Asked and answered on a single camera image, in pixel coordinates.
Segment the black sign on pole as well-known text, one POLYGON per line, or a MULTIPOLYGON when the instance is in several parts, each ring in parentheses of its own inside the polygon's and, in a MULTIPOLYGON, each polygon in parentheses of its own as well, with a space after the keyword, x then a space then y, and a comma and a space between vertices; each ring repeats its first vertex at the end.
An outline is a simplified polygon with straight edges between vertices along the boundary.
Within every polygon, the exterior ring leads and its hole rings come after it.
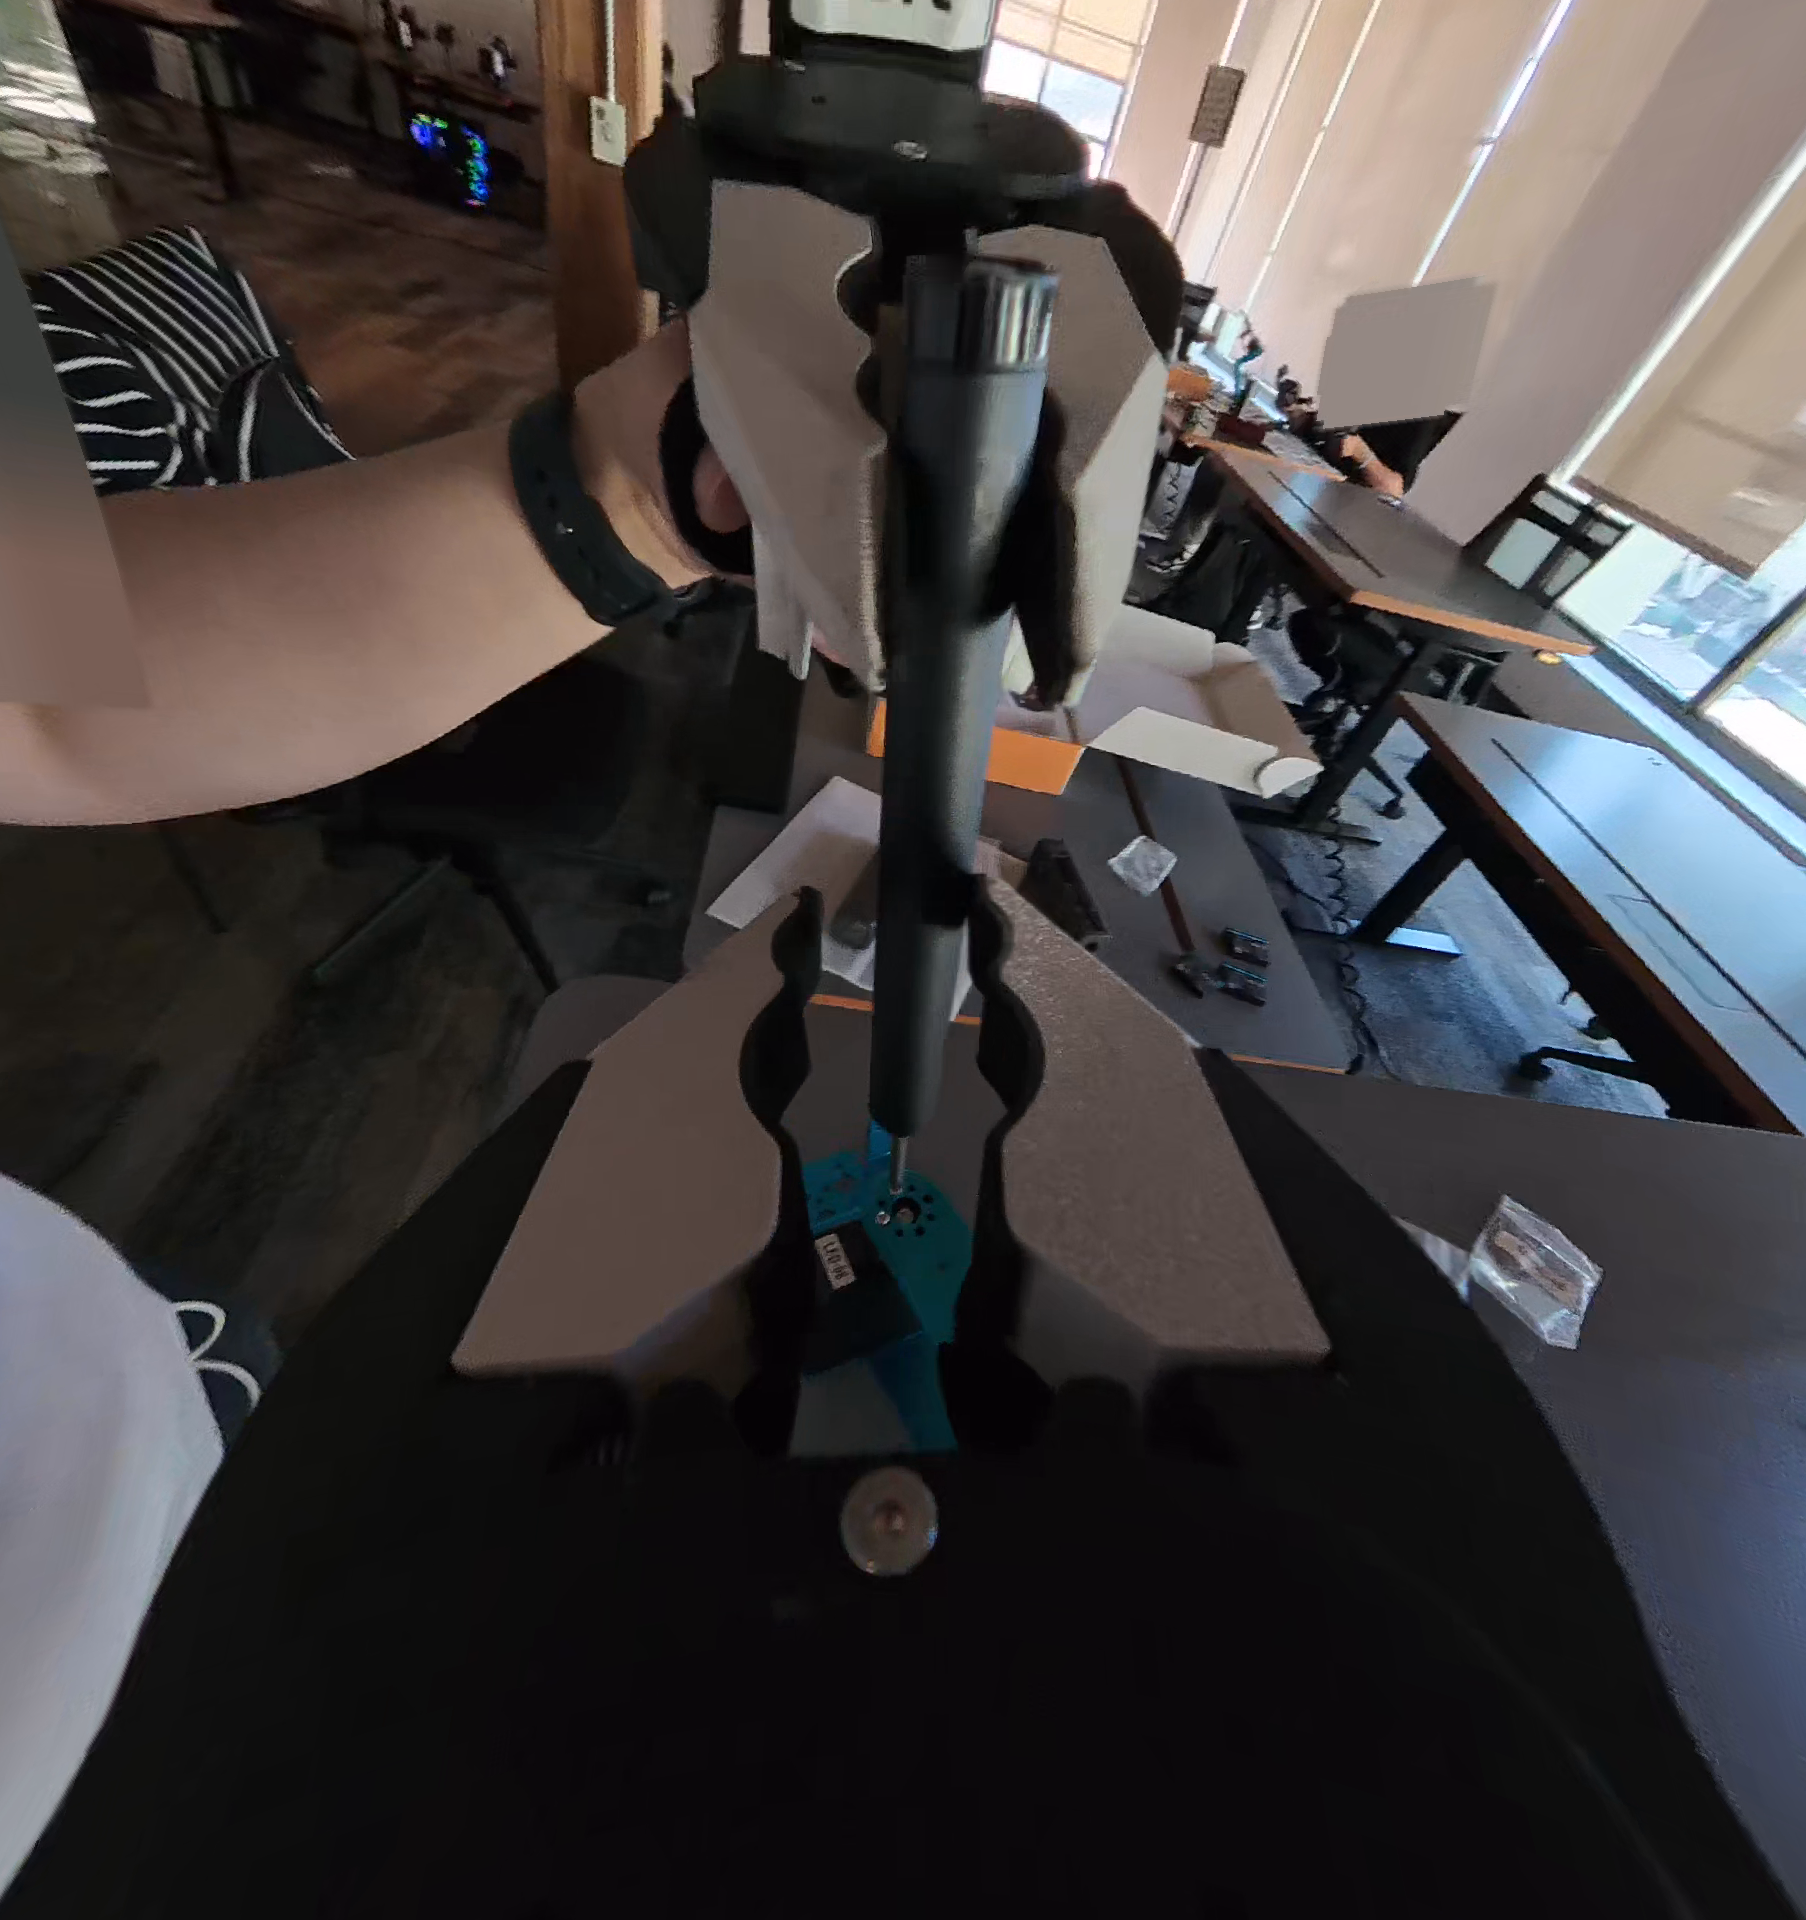
POLYGON ((1201 185, 1201 175, 1211 156, 1217 154, 1236 123, 1238 104, 1246 85, 1246 71, 1240 64, 1217 62, 1205 73, 1196 98, 1192 123, 1188 127, 1188 148, 1178 189, 1171 200, 1167 233, 1180 241, 1182 227, 1201 185))

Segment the person's left hand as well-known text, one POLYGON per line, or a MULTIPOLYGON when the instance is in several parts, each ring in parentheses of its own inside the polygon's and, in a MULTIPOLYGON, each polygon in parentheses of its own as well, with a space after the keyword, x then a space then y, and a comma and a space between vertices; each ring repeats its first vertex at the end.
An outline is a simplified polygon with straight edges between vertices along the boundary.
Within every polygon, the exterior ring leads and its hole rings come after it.
POLYGON ((570 439, 578 476, 622 547, 672 589, 693 580, 749 582, 751 570, 720 570, 699 557, 672 516, 660 460, 662 424, 678 387, 693 377, 691 327, 674 318, 572 393, 570 439))

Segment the grey desk orange edge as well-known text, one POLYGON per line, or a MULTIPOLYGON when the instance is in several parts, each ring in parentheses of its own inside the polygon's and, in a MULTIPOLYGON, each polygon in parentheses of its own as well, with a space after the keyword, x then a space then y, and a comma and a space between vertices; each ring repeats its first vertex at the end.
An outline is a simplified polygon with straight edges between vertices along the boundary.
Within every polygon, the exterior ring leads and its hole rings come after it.
MULTIPOLYGON (((685 936, 685 967, 695 967, 728 938, 695 934, 707 901, 714 832, 743 836, 734 826, 741 820, 762 836, 772 836, 836 776, 868 788, 880 786, 880 763, 861 751, 861 722, 859 705, 811 684, 797 718, 741 720, 714 738, 703 782, 718 811, 685 936)), ((1194 1044, 1240 1063, 1327 1073, 1348 1067, 1350 1048, 1342 1028, 1319 994, 1215 786, 1149 766, 1134 768, 1113 755, 1084 753, 1065 793, 1057 797, 995 786, 986 797, 984 832, 1017 857, 1047 834, 1063 838, 1109 924, 1109 940, 1099 959, 1194 1044), (1107 857, 1140 832, 1178 853, 1169 882, 1146 899, 1130 892, 1107 870, 1107 857), (1223 928, 1259 934, 1271 946, 1267 1005, 1261 1009, 1223 994, 1194 998, 1167 971, 1182 953, 1219 959, 1215 936, 1223 928)))

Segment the dark grey electric screwdriver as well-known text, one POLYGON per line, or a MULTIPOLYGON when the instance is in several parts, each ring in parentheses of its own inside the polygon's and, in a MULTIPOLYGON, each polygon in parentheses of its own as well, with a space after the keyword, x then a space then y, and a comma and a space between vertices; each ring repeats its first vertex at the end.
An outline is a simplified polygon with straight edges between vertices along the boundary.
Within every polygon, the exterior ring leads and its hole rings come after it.
POLYGON ((886 1209, 938 1107, 963 969, 992 713, 1011 634, 1001 551, 1034 464, 1057 279, 1034 260, 911 260, 886 397, 886 666, 868 1113, 886 1209))

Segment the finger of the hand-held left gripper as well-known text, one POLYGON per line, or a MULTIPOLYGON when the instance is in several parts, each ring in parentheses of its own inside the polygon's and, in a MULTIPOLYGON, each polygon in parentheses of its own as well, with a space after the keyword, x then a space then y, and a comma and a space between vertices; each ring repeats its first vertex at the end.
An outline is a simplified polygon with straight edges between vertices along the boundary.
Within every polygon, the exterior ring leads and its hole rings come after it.
POLYGON ((1034 470, 1011 553, 1020 707, 1072 703, 1130 589, 1171 349, 1171 245, 1155 225, 1038 225, 982 252, 1057 279, 1034 470))
POLYGON ((841 300, 870 241, 866 218, 791 187, 716 181, 691 345, 705 439, 749 518, 764 651, 795 678, 820 655, 880 686, 888 439, 857 387, 870 337, 841 300))

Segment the large window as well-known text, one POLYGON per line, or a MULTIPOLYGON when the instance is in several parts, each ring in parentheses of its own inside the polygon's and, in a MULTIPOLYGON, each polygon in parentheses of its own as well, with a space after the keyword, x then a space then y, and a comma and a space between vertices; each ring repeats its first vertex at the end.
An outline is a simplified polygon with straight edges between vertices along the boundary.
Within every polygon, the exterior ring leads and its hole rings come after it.
POLYGON ((1806 801, 1806 520, 1750 576, 1635 526, 1560 609, 1679 718, 1806 801))

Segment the dark desk wooden edge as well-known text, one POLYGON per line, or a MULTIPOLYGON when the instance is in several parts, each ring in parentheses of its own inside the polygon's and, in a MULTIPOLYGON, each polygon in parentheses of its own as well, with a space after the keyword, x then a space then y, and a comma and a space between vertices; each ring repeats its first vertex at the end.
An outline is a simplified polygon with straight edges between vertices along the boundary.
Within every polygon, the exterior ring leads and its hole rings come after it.
POLYGON ((1806 1140, 1806 872, 1658 751, 1419 695, 1396 711, 1442 830, 1350 940, 1413 949, 1471 865, 1621 1048, 1536 1046, 1519 1078, 1583 1067, 1683 1121, 1806 1140))
POLYGON ((1506 585, 1394 499, 1265 451, 1226 443, 1205 443, 1203 451, 1232 501, 1278 543, 1290 589, 1327 612, 1359 616, 1394 649, 1379 693, 1359 707, 1319 776, 1294 799, 1234 805, 1240 822, 1371 847, 1373 836, 1338 826, 1338 809, 1394 728, 1400 697, 1444 653, 1594 653, 1594 643, 1558 612, 1506 585))

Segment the white paper sheet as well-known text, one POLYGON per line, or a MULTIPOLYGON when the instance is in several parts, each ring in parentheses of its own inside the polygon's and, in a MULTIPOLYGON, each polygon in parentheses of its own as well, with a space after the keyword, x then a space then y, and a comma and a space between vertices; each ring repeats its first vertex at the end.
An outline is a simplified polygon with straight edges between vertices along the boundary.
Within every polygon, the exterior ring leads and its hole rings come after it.
POLYGON ((882 803, 845 778, 826 780, 772 836, 741 820, 743 836, 714 832, 707 901, 695 934, 722 940, 811 890, 822 907, 820 969, 826 996, 874 1001, 876 938, 861 955, 828 936, 828 924, 857 878, 876 861, 882 803))

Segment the blue toy robot arm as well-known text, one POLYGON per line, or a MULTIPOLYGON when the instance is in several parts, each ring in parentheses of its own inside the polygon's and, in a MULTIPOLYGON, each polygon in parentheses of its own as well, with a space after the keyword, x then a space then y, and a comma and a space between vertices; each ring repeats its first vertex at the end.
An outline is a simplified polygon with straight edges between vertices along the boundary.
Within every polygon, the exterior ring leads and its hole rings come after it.
POLYGON ((816 1311, 793 1456, 953 1452, 938 1354, 953 1338, 970 1227, 922 1175, 886 1188, 884 1136, 803 1167, 816 1311))

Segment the computer with coloured lights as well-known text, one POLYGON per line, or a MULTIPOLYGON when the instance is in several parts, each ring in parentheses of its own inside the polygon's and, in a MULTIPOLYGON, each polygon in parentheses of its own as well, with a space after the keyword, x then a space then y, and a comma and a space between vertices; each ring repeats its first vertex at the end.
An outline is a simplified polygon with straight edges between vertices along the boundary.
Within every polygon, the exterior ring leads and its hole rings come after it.
POLYGON ((493 200, 487 129, 452 110, 412 106, 406 112, 406 156, 412 191, 447 208, 487 212, 493 200))

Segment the beige roller blind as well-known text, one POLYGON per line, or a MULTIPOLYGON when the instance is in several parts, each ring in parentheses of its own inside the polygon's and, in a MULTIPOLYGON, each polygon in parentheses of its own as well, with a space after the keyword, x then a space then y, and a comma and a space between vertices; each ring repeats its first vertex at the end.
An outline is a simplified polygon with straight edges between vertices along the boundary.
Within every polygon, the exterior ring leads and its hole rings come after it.
POLYGON ((1417 283, 1565 4, 1373 4, 1250 291, 1253 312, 1417 283))
POLYGON ((1806 522, 1806 158, 1762 208, 1575 470, 1623 516, 1742 576, 1806 522))

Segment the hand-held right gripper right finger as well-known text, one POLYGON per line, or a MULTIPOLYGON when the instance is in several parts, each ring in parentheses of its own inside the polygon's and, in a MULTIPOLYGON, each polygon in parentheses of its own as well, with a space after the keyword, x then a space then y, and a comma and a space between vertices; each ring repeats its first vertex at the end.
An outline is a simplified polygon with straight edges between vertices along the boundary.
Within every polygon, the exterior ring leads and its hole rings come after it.
POLYGON ((938 1348, 963 1450, 1034 1442, 1074 1381, 1146 1410, 1198 1371, 1332 1356, 1192 1040, 1005 882, 968 919, 988 1130, 938 1348))

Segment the person's white shirt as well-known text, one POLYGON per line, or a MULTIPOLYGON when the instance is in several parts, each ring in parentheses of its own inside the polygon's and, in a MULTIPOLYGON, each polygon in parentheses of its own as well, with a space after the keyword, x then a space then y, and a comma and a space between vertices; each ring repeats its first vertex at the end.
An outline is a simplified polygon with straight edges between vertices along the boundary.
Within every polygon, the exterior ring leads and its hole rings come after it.
POLYGON ((83 1766, 221 1454, 171 1302, 0 1173, 0 1895, 83 1766))

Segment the person's left forearm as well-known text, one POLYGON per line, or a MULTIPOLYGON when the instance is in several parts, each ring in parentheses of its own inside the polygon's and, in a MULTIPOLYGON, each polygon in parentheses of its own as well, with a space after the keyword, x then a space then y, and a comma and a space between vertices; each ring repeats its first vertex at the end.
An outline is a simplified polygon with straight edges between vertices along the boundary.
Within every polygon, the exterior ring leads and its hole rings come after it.
POLYGON ((100 503, 139 707, 0 703, 0 824, 302 797, 458 730, 605 637, 528 533, 506 433, 100 503))

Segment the black textured block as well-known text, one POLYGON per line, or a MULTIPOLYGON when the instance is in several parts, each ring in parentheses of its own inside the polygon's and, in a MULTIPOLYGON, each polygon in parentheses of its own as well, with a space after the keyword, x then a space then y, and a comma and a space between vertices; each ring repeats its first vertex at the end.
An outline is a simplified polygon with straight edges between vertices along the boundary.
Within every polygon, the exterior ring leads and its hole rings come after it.
POLYGON ((1024 863, 1017 897, 1088 953, 1109 940, 1109 924, 1063 838, 1038 838, 1024 863))

